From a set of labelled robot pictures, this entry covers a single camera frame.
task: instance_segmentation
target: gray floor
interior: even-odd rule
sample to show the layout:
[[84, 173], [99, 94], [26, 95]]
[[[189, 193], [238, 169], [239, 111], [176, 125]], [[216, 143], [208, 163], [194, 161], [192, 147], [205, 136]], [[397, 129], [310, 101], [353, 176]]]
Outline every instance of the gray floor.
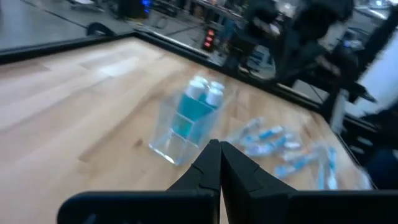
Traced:
[[[0, 50], [81, 38], [85, 36], [84, 26], [91, 22], [101, 22], [115, 32], [126, 32], [133, 27], [131, 22], [118, 21], [107, 12], [87, 8], [70, 9], [66, 0], [0, 0], [0, 4]], [[200, 40], [205, 35], [203, 29], [189, 29], [197, 26], [197, 22], [168, 18], [167, 25], [157, 29], [153, 25], [161, 16], [152, 11], [150, 18], [143, 23], [184, 44], [200, 46]], [[361, 14], [354, 15], [350, 26], [365, 27], [366, 32], [372, 32], [376, 27], [372, 19]], [[318, 102], [327, 97], [327, 93], [306, 83], [298, 82], [294, 88]], [[352, 105], [349, 108], [349, 112], [358, 110]]]

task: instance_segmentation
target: clear plastic container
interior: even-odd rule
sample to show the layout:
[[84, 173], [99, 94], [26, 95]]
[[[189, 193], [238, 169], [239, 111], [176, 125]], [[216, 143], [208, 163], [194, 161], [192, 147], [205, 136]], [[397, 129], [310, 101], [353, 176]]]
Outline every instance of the clear plastic container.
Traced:
[[[175, 165], [190, 161], [195, 154], [205, 147], [210, 139], [224, 137], [212, 133], [217, 132], [215, 129], [217, 129], [220, 116], [222, 116], [226, 107], [231, 104], [231, 101], [236, 98], [236, 93], [235, 86], [226, 88], [222, 104], [215, 109], [197, 100], [202, 109], [210, 112], [201, 119], [192, 121], [177, 113], [183, 90], [177, 91], [160, 103], [159, 118], [149, 147]], [[184, 136], [173, 129], [176, 121], [183, 122], [185, 127], [189, 127]]]

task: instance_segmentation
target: black metal frame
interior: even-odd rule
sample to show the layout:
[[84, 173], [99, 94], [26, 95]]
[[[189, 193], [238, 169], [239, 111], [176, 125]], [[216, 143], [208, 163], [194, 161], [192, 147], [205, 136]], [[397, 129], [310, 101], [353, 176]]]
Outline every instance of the black metal frame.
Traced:
[[[120, 40], [123, 38], [134, 37], [146, 41], [150, 44], [154, 44], [160, 48], [171, 51], [177, 55], [185, 57], [189, 60], [192, 60], [200, 65], [206, 66], [210, 69], [213, 69], [217, 72], [225, 74], [229, 77], [235, 78], [241, 82], [247, 83], [251, 86], [254, 86], [258, 89], [281, 97], [287, 101], [293, 102], [303, 108], [306, 108], [310, 111], [314, 111], [316, 113], [321, 112], [322, 105], [299, 94], [294, 92], [289, 88], [283, 88], [279, 85], [269, 86], [259, 80], [256, 80], [251, 77], [242, 76], [238, 73], [238, 71], [232, 71], [226, 67], [221, 67], [216, 64], [211, 63], [207, 60], [205, 54], [199, 54], [197, 50], [189, 49], [182, 45], [176, 44], [175, 41], [170, 40], [166, 37], [162, 37], [159, 34], [151, 31], [141, 31], [141, 30], [133, 30], [132, 32], [127, 32], [123, 34], [119, 34], [114, 37], [105, 37], [105, 36], [92, 36], [85, 37], [82, 39], [76, 40], [68, 40], [63, 42], [56, 42], [50, 44], [36, 45], [32, 47], [20, 47], [11, 50], [6, 50], [0, 52], [0, 65], [12, 62], [19, 62], [22, 60], [28, 60], [36, 57], [42, 57], [45, 55], [56, 54], [60, 52], [64, 52], [67, 50], [79, 49], [81, 47], [87, 47], [96, 44], [103, 44], [106, 42], [111, 42], [115, 40]], [[364, 135], [372, 135], [377, 132], [375, 127], [372, 127], [368, 123], [361, 121], [357, 118], [346, 117], [345, 124], [350, 126], [356, 133], [364, 133]], [[338, 138], [343, 145], [345, 146], [344, 141], [341, 138]], [[355, 161], [356, 159], [352, 156], [349, 149], [346, 147], [346, 150], [351, 155], [352, 159]]]

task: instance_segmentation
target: wooden tabletop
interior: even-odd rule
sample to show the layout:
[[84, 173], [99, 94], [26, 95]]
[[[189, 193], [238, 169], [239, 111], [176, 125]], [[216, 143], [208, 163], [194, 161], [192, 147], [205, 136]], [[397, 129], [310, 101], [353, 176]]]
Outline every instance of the wooden tabletop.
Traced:
[[[152, 152], [159, 102], [197, 72], [238, 86], [222, 134], [256, 116], [284, 125], [309, 147], [337, 150], [339, 185], [358, 173], [323, 118], [297, 105], [137, 39], [123, 39], [0, 67], [0, 223], [55, 223], [57, 210], [86, 190], [165, 190], [189, 167]], [[272, 173], [281, 160], [256, 159]], [[284, 180], [313, 189], [310, 167]], [[221, 209], [221, 222], [226, 223]]]

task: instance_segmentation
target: transparent box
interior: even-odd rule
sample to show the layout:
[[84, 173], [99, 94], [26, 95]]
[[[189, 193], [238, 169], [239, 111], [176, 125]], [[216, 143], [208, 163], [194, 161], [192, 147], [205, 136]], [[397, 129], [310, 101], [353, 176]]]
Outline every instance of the transparent box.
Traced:
[[223, 119], [223, 113], [228, 105], [236, 99], [236, 87], [224, 90], [222, 104], [214, 109], [194, 100], [199, 107], [210, 111], [202, 118], [192, 121], [177, 112], [180, 101], [183, 97], [183, 90], [177, 91], [160, 103], [159, 117], [149, 147], [167, 159], [169, 162], [180, 165], [185, 164], [200, 152], [210, 139], [222, 138], [217, 126]]

